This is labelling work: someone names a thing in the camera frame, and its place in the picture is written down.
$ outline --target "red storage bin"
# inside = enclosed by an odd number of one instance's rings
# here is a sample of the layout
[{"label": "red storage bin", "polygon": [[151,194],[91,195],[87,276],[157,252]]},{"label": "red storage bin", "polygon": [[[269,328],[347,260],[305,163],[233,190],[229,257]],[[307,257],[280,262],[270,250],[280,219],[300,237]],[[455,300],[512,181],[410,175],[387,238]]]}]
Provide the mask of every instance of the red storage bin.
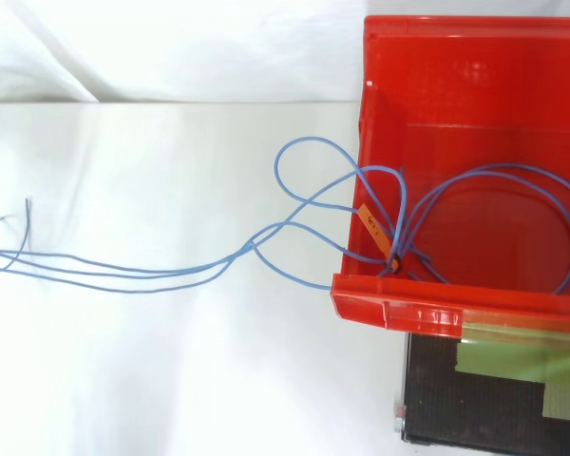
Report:
[{"label": "red storage bin", "polygon": [[[359,166],[401,169],[408,208],[471,168],[516,162],[570,182],[570,18],[375,16],[365,23]],[[552,193],[570,192],[507,170]],[[392,218],[395,179],[368,173]],[[379,214],[357,181],[354,207]],[[416,237],[452,285],[436,283],[413,254],[404,272],[344,256],[332,300],[343,318],[411,333],[461,337],[464,324],[570,333],[570,234],[544,197],[516,182],[481,177],[454,184]],[[358,217],[349,249],[380,257]],[[406,277],[413,271],[422,281]]]}]

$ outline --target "white fabric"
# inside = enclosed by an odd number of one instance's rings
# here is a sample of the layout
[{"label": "white fabric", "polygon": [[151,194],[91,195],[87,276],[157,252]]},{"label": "white fabric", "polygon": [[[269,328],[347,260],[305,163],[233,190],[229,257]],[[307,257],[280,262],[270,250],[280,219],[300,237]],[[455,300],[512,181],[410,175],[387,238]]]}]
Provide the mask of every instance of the white fabric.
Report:
[{"label": "white fabric", "polygon": [[[0,246],[19,244],[31,197],[36,251],[155,268],[223,257],[296,207],[274,181],[278,149],[312,134],[355,155],[357,115],[358,104],[0,104],[0,216],[11,215]],[[304,195],[350,170],[321,145],[282,164]],[[350,204],[352,186],[324,200]],[[347,214],[299,220],[346,244]],[[262,251],[320,283],[340,266],[294,229]],[[462,454],[393,432],[403,353],[401,333],[339,319],[327,292],[253,255],[171,294],[0,274],[0,455]]]},{"label": "white fabric", "polygon": [[0,0],[0,100],[358,100],[363,18],[570,0]]}]

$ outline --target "white wall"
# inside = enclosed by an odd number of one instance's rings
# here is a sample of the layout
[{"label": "white wall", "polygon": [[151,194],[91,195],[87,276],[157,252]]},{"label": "white wall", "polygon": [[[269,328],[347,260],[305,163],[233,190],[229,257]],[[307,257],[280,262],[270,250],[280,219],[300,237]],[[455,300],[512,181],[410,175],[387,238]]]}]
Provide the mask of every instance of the white wall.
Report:
[{"label": "white wall", "polygon": [[570,15],[570,0],[4,0],[0,100],[358,100],[368,13]]}]

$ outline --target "blue cable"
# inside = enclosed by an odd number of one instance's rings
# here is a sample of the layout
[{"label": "blue cable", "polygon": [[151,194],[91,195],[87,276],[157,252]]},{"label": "blue cable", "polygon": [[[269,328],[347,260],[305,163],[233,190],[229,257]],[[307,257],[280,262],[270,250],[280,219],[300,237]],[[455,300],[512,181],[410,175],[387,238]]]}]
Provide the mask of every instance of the blue cable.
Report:
[{"label": "blue cable", "polygon": [[[283,183],[283,181],[279,175],[278,166],[279,166],[279,162],[280,162],[282,155],[290,147],[292,147],[295,144],[304,143],[304,142],[320,142],[320,143],[325,143],[325,144],[329,145],[330,147],[337,150],[349,162],[349,164],[351,165],[353,170],[350,173],[346,174],[345,176],[342,176],[341,178],[334,180],[333,182],[324,186],[322,189],[320,189],[319,191],[314,193],[309,198],[300,197],[299,195],[292,192]],[[298,138],[296,140],[288,142],[279,150],[279,152],[277,153],[277,155],[275,157],[274,171],[275,171],[276,182],[278,183],[279,187],[288,196],[290,196],[294,200],[300,201],[301,204],[288,217],[286,217],[283,221],[277,222],[277,223],[272,223],[271,225],[268,225],[267,227],[265,227],[262,230],[255,233],[237,251],[235,251],[231,255],[225,256],[224,258],[219,259],[217,261],[213,261],[210,263],[206,263],[206,264],[191,267],[191,268],[181,268],[181,269],[171,269],[171,270],[158,270],[158,269],[153,270],[153,269],[124,267],[124,266],[119,266],[119,265],[114,265],[114,264],[103,263],[103,262],[99,262],[99,261],[92,261],[89,259],[82,258],[80,256],[74,256],[74,255],[68,255],[68,254],[53,254],[53,253],[39,253],[39,252],[25,251],[24,248],[26,246],[26,243],[27,243],[27,240],[29,237],[29,229],[30,229],[29,200],[26,199],[26,220],[27,220],[27,224],[26,224],[26,231],[25,231],[21,246],[20,246],[19,250],[0,249],[0,257],[7,259],[9,261],[9,263],[6,266],[0,268],[0,273],[15,274],[15,275],[19,275],[19,276],[29,276],[29,277],[39,278],[39,279],[43,279],[43,280],[60,282],[60,283],[65,283],[65,284],[69,284],[69,285],[75,285],[75,286],[79,286],[79,287],[85,287],[85,288],[89,288],[89,289],[93,289],[93,290],[99,290],[99,291],[110,292],[110,293],[153,294],[153,293],[169,292],[169,291],[181,290],[184,288],[196,287],[196,286],[202,285],[204,283],[208,283],[212,280],[215,280],[218,277],[220,277],[239,257],[246,255],[249,252],[253,251],[264,264],[266,264],[269,268],[271,268],[273,271],[280,274],[281,276],[284,276],[284,277],[286,277],[286,278],[288,278],[288,279],[290,279],[296,283],[299,283],[299,284],[302,284],[302,285],[305,285],[305,286],[308,286],[311,288],[316,288],[319,290],[329,290],[331,287],[328,285],[321,285],[321,284],[312,283],[312,282],[306,281],[304,279],[301,279],[299,277],[296,277],[294,275],[291,275],[289,273],[286,273],[282,269],[276,267],[271,261],[269,261],[259,251],[258,247],[260,245],[262,245],[264,242],[266,242],[269,239],[271,239],[272,237],[274,237],[284,227],[291,226],[291,227],[294,227],[297,229],[304,230],[307,233],[319,238],[320,240],[326,242],[328,245],[332,246],[333,248],[335,248],[336,250],[341,252],[343,255],[352,257],[358,261],[366,262],[369,264],[384,265],[385,266],[384,269],[382,270],[382,272],[378,276],[385,276],[386,274],[390,274],[393,272],[390,265],[391,265],[391,262],[392,262],[395,255],[398,255],[400,258],[403,258],[403,256],[407,252],[411,252],[411,253],[413,253],[419,257],[421,263],[425,266],[425,268],[427,268],[427,270],[435,278],[437,278],[439,281],[442,281],[444,283],[448,283],[447,280],[432,267],[432,265],[430,263],[430,257],[427,256],[426,254],[424,254],[423,252],[419,251],[416,248],[416,246],[414,244],[414,238],[417,235],[420,227],[422,226],[428,212],[431,210],[434,203],[441,197],[441,195],[454,182],[457,182],[457,181],[460,181],[463,179],[479,177],[479,176],[491,176],[491,177],[499,177],[499,178],[508,179],[508,180],[512,180],[512,181],[521,183],[521,184],[537,191],[538,193],[543,195],[546,199],[550,200],[562,212],[562,214],[564,215],[566,222],[570,228],[570,214],[566,211],[565,207],[563,207],[563,205],[555,197],[553,197],[553,195],[544,191],[543,189],[541,189],[539,186],[533,184],[532,182],[529,182],[529,181],[524,180],[522,178],[519,178],[517,176],[510,175],[510,174],[503,173],[503,172],[489,171],[490,169],[494,169],[494,168],[506,168],[506,167],[529,170],[529,171],[533,171],[533,172],[545,175],[545,176],[549,177],[550,179],[557,181],[558,183],[564,185],[570,191],[570,183],[569,182],[567,182],[563,178],[560,178],[560,177],[554,175],[553,173],[542,170],[540,168],[530,166],[530,165],[518,164],[518,163],[495,163],[495,164],[489,164],[489,165],[485,165],[485,166],[481,166],[481,167],[472,169],[472,170],[467,171],[467,172],[465,172],[459,176],[451,178],[450,180],[447,180],[446,182],[442,183],[441,185],[435,187],[428,194],[426,194],[416,204],[416,206],[414,206],[409,217],[406,218],[405,212],[406,212],[408,194],[407,194],[406,184],[405,184],[405,181],[404,181],[403,176],[402,176],[402,170],[395,171],[392,168],[389,168],[386,166],[380,166],[380,165],[369,165],[369,166],[359,167],[356,164],[356,162],[352,159],[352,157],[344,149],[342,149],[339,145],[337,145],[335,142],[332,142],[332,141],[324,139],[324,138],[312,137],[312,136]],[[371,186],[370,186],[370,184],[366,178],[366,173],[368,173],[368,172],[388,173],[397,179],[397,182],[398,182],[399,188],[400,188],[400,201],[401,202],[400,202],[400,207],[399,207],[399,214],[397,215],[397,220],[396,220],[396,223],[394,226],[393,226],[392,221],[389,217],[389,214],[387,213],[384,206],[382,205],[380,200],[376,197],[375,193],[371,189]],[[364,187],[366,188],[366,190],[368,192],[368,195],[370,196],[371,200],[375,203],[376,207],[378,208],[380,215],[382,216],[382,218],[384,219],[384,221],[388,225],[387,227],[385,227],[382,224],[382,222],[378,221],[379,224],[381,225],[381,227],[383,228],[383,230],[385,231],[385,233],[387,234],[387,236],[389,236],[389,238],[392,241],[391,253],[390,253],[390,256],[387,259],[387,261],[385,261],[383,258],[369,258],[366,256],[361,256],[355,252],[352,252],[352,251],[345,249],[344,247],[336,244],[335,242],[333,242],[329,238],[318,233],[315,229],[311,228],[310,226],[292,221],[292,219],[302,209],[304,209],[307,205],[312,205],[312,206],[322,207],[322,208],[327,208],[327,209],[341,210],[341,211],[346,211],[346,212],[355,214],[356,213],[355,208],[343,206],[343,205],[338,205],[338,204],[323,203],[323,202],[318,202],[315,200],[316,198],[321,196],[323,193],[325,193],[329,189],[333,188],[337,184],[339,184],[339,183],[341,183],[341,182],[343,182],[343,181],[345,181],[345,180],[347,180],[353,176],[356,176],[361,181],[361,183],[364,185]],[[419,217],[417,217],[417,220],[416,220],[416,216],[418,216],[418,211],[420,211],[423,206],[424,206],[424,211],[422,211],[420,213]],[[70,270],[70,269],[65,269],[65,268],[56,268],[56,267],[48,266],[45,264],[39,264],[37,262],[29,261],[29,260],[25,260],[25,259],[21,258],[21,257],[25,257],[25,256],[28,256],[28,257],[58,257],[58,258],[62,258],[62,259],[71,260],[71,261],[74,261],[77,263],[82,263],[82,264],[85,264],[88,266],[104,268],[106,270],[112,270],[112,271],[132,273],[132,274],[117,274],[117,273],[113,273],[113,272],[92,272],[92,271],[80,271],[80,270]],[[22,265],[32,266],[32,267],[36,267],[38,269],[42,269],[45,271],[51,271],[53,273],[58,273],[58,274],[76,275],[76,276],[114,277],[114,278],[134,279],[134,280],[137,280],[137,279],[144,279],[144,280],[147,280],[147,279],[163,279],[163,278],[174,278],[174,277],[180,277],[180,276],[190,276],[190,275],[195,275],[195,274],[198,274],[201,272],[212,270],[214,268],[217,268],[218,266],[221,266],[221,268],[215,274],[211,275],[208,278],[205,278],[204,280],[200,280],[200,281],[196,281],[196,282],[192,282],[192,283],[188,283],[188,284],[171,286],[171,287],[162,287],[162,288],[156,288],[156,289],[150,289],[150,290],[128,290],[128,289],[108,288],[108,287],[104,287],[104,286],[93,285],[93,284],[88,284],[88,283],[84,283],[84,282],[78,282],[75,280],[63,279],[63,278],[53,277],[53,276],[49,276],[49,275],[40,275],[40,274],[30,273],[27,271],[14,270],[14,269],[12,269],[12,266],[14,264],[22,264]],[[412,272],[408,272],[408,276],[414,280],[420,280],[420,277],[418,277],[418,275],[416,275]],[[569,266],[568,272],[567,272],[563,282],[558,287],[558,289],[555,291],[555,293],[560,293],[568,285],[569,281],[570,281],[570,266]]]}]

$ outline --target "orange label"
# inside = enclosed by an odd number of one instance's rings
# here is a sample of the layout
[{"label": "orange label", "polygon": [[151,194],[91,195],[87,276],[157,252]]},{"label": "orange label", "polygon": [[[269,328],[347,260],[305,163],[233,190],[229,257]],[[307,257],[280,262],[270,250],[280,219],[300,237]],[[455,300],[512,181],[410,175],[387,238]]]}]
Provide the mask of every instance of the orange label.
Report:
[{"label": "orange label", "polygon": [[[361,204],[361,207],[357,209],[357,216],[361,219],[365,227],[371,234],[373,241],[376,243],[380,252],[384,254],[386,259],[389,259],[390,256],[390,240],[387,237],[387,234],[382,231],[380,227],[380,223],[374,218],[371,214],[370,209],[365,204]],[[391,267],[393,270],[397,270],[399,268],[399,263],[396,259],[392,261]]]}]

